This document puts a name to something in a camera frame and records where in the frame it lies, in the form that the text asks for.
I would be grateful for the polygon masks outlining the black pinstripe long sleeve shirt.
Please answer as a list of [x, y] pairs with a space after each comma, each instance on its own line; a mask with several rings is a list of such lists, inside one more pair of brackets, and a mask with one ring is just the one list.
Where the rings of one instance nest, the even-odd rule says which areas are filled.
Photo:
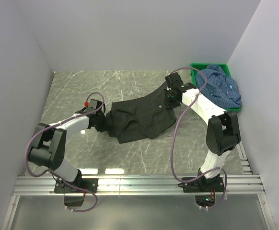
[[164, 82], [150, 94], [137, 99], [114, 102], [106, 114], [108, 134], [120, 144], [157, 138], [176, 123], [173, 109], [165, 107]]

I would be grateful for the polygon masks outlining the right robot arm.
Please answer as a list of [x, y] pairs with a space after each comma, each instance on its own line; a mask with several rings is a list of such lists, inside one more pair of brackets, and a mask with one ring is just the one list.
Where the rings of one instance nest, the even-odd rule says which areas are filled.
[[[167, 88], [165, 91], [165, 105], [177, 107], [186, 105], [174, 129], [174, 136], [170, 151], [170, 165], [174, 178], [181, 184], [191, 184], [197, 181], [201, 191], [209, 191], [214, 186], [214, 181], [219, 178], [222, 166], [231, 151], [241, 141], [237, 113], [226, 111], [201, 93], [192, 83], [183, 83], [177, 72], [165, 77]], [[177, 176], [174, 170], [174, 145], [179, 125], [183, 116], [192, 109], [207, 124], [206, 144], [208, 153], [205, 161], [199, 169], [199, 175], [189, 180], [183, 180]]]

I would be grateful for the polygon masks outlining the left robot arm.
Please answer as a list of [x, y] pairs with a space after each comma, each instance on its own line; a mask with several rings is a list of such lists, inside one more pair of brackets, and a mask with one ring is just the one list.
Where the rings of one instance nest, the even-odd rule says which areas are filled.
[[63, 121], [38, 124], [26, 150], [26, 164], [46, 167], [47, 172], [65, 181], [72, 193], [79, 192], [83, 185], [82, 173], [65, 159], [66, 141], [92, 127], [98, 132], [108, 130], [105, 110], [104, 102], [91, 99], [84, 103], [84, 108]]

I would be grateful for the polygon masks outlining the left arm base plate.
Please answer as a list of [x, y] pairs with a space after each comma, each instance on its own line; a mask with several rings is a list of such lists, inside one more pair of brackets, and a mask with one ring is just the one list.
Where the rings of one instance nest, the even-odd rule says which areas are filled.
[[79, 190], [85, 189], [92, 193], [97, 192], [98, 179], [81, 178], [75, 182], [63, 182], [62, 179], [56, 179], [54, 194], [64, 195], [64, 205], [67, 207], [81, 207], [84, 203], [86, 191]]

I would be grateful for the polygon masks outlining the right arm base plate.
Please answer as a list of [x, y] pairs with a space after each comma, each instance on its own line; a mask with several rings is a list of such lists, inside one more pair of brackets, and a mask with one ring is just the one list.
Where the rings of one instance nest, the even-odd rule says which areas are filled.
[[196, 204], [206, 211], [226, 199], [227, 178], [223, 179], [219, 174], [212, 179], [203, 176], [191, 183], [179, 183], [178, 186], [184, 193], [195, 193]]

